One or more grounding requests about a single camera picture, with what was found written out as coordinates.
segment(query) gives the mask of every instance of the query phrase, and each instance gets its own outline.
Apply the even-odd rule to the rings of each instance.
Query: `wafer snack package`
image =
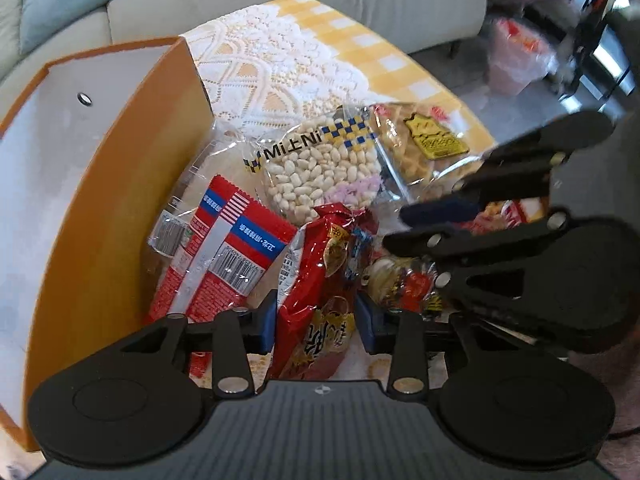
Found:
[[[433,198],[425,195],[425,188],[434,179],[446,175],[447,182],[454,182],[481,165],[466,134],[468,123],[449,102],[375,104],[370,113],[370,125],[413,200]]]
[[[355,329],[353,305],[377,223],[343,204],[316,207],[287,250],[278,287],[270,378],[325,380]]]

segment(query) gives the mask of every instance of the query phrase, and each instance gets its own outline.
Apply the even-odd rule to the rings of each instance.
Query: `snack bag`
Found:
[[[215,176],[180,240],[149,317],[210,321],[244,303],[296,230],[247,193]]]
[[[362,284],[371,299],[383,308],[423,313],[433,292],[435,266],[427,258],[398,258],[385,254],[364,273]]]
[[[372,129],[414,200],[426,198],[423,190],[434,178],[443,173],[460,178],[466,173],[457,169],[469,170],[466,163],[479,160],[472,139],[465,135],[468,123],[448,102],[384,103],[370,111]]]
[[[339,108],[249,143],[244,164],[262,177],[271,210],[301,226],[318,218],[316,206],[343,203],[357,210],[375,200],[384,161],[367,117],[352,113]]]
[[[293,239],[280,271],[270,378],[325,380],[337,370],[355,328],[353,304],[377,230],[372,213],[342,204]]]
[[[206,142],[182,172],[172,189],[143,251],[144,301],[150,304],[172,262],[194,213],[197,211],[211,179],[220,174],[251,198],[264,203],[262,183],[256,174],[244,169],[244,136],[232,124],[216,118]],[[278,270],[267,270],[254,287],[247,303],[257,307],[272,288],[278,286]]]
[[[529,219],[519,200],[505,202],[491,202],[476,218],[460,224],[460,227],[471,231],[475,235],[502,231],[510,227],[527,223]]]

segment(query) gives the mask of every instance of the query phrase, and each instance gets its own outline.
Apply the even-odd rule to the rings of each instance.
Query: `blue label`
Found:
[[[214,193],[210,189],[207,189],[207,192],[204,194],[200,202],[200,207],[210,215],[218,216],[225,204],[226,202],[222,200],[216,193]]]
[[[258,227],[244,215],[234,224],[231,232],[256,251],[264,254],[271,261],[280,254],[280,251],[283,250],[285,246],[284,243],[261,227]]]

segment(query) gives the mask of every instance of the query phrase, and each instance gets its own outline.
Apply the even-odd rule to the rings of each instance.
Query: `candy wrapper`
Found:
[[[261,175],[269,207],[297,226],[317,218],[314,208],[323,204],[371,206],[395,175],[366,108],[341,107],[287,132],[270,132],[250,144],[244,163]],[[395,187],[389,188],[394,195]]]
[[[457,180],[480,166],[473,138],[466,134],[468,123],[448,102],[376,104],[370,113],[372,129],[413,200],[429,198],[425,187],[441,175]]]
[[[319,217],[298,231],[280,271],[270,378],[328,379],[354,331],[354,297],[377,224],[369,211],[342,204],[316,211]]]
[[[175,249],[149,320],[175,312],[195,322],[210,321],[244,304],[295,233],[295,227],[215,176]],[[202,374],[207,360],[195,355],[192,373]]]
[[[433,290],[433,262],[426,258],[380,256],[363,275],[362,284],[373,301],[383,308],[411,310],[437,317],[442,302]]]

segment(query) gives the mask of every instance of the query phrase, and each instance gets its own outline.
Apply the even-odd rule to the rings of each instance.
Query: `red candy wrapper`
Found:
[[[242,305],[295,233],[280,216],[215,176],[156,292],[149,321],[174,312],[194,322],[211,321]],[[192,361],[200,376],[206,360]]]
[[[520,202],[507,200],[506,202],[489,204],[484,211],[478,213],[476,218],[469,222],[461,223],[460,227],[471,231],[475,235],[482,235],[525,223],[527,223],[527,215],[524,213]]]
[[[269,378],[325,380],[344,358],[354,331],[353,303],[378,224],[368,210],[315,208],[319,218],[293,239],[278,287]]]

